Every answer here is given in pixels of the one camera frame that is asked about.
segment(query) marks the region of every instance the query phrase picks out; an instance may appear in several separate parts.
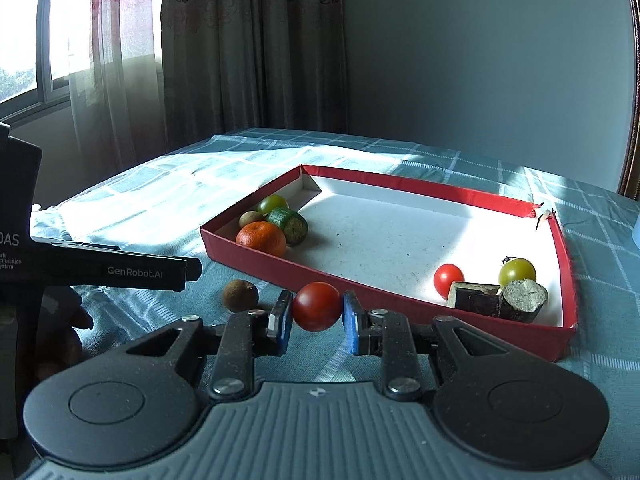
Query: table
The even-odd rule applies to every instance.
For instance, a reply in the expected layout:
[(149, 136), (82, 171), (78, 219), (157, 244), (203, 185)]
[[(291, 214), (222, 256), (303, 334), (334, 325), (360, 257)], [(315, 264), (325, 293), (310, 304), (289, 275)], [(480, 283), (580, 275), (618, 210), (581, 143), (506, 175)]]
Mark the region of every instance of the table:
[[(595, 462), (616, 479), (640, 479), (640, 250), (631, 238), (640, 204), (495, 159), (410, 142), (250, 128), (161, 156), (35, 212), (34, 236), (196, 256), (203, 263), (202, 277), (180, 293), (76, 287), (95, 320), (93, 330), (78, 331), (86, 356), (186, 314), (206, 324), (225, 322), (222, 288), (235, 278), (251, 280), (261, 301), (273, 303), (279, 288), (208, 259), (198, 227), (299, 164), (420, 178), (555, 208), (579, 308), (577, 334), (559, 365), (592, 381), (609, 401), (610, 425)], [(276, 381), (370, 380), (377, 374), (377, 358), (347, 352), (340, 323), (316, 334), (294, 327), (284, 357), (256, 361), (256, 376)]]

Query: brown round fruit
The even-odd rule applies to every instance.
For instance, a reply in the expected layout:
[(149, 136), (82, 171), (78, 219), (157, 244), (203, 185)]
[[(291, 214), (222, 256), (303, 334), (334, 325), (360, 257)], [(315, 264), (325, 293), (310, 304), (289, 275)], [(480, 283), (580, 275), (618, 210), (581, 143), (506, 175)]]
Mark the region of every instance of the brown round fruit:
[(262, 213), (258, 211), (247, 211), (240, 217), (238, 227), (242, 229), (249, 224), (261, 222), (262, 220), (264, 220), (264, 215)]
[(258, 289), (245, 280), (233, 280), (222, 291), (222, 301), (231, 312), (251, 310), (258, 306)]

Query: tree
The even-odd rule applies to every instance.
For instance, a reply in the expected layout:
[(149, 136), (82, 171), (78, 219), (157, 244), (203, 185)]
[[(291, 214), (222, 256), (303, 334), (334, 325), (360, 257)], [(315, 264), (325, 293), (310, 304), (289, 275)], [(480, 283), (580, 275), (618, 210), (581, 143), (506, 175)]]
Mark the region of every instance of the tree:
[(18, 70), (15, 74), (10, 74), (0, 67), (0, 102), (26, 90), (33, 85), (35, 79), (36, 73), (33, 68)]

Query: green cherry tomato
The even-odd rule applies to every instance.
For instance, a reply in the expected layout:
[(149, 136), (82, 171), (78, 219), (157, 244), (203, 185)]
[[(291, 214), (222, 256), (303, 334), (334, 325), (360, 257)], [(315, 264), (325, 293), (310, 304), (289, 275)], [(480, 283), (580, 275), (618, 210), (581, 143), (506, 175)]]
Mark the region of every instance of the green cherry tomato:
[(500, 286), (505, 286), (515, 280), (524, 280), (526, 278), (535, 282), (536, 269), (529, 260), (525, 260), (524, 258), (509, 260), (502, 266), (500, 273), (498, 273), (498, 283)]
[(267, 198), (263, 199), (258, 206), (258, 211), (263, 215), (267, 216), (271, 211), (276, 209), (277, 207), (285, 207), (289, 208), (289, 204), (284, 200), (280, 195), (270, 195)]

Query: red cherry tomato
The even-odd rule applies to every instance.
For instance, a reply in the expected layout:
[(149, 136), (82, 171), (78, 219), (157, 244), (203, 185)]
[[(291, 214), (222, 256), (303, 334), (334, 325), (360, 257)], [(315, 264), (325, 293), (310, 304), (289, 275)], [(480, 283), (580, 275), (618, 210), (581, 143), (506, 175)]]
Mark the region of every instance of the red cherry tomato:
[(449, 289), (453, 282), (464, 282), (465, 275), (454, 264), (444, 264), (438, 267), (433, 275), (433, 286), (435, 286), (438, 294), (445, 300), (449, 297)]
[(309, 283), (296, 294), (292, 314), (299, 327), (308, 332), (326, 330), (342, 315), (340, 292), (328, 283)]

